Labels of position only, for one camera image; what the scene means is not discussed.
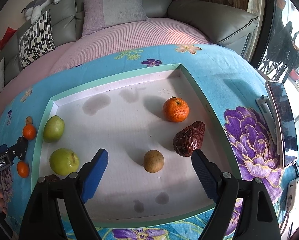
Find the person's left hand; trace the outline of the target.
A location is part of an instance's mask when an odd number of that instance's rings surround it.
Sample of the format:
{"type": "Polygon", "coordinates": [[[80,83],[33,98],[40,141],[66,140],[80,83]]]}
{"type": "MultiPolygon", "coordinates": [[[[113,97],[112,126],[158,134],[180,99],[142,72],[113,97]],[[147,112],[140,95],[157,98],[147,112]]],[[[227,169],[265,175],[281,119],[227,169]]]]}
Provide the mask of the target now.
{"type": "Polygon", "coordinates": [[[4,199],[4,194],[1,189],[0,189],[0,211],[2,211],[4,214],[7,215],[7,206],[4,199]]]}

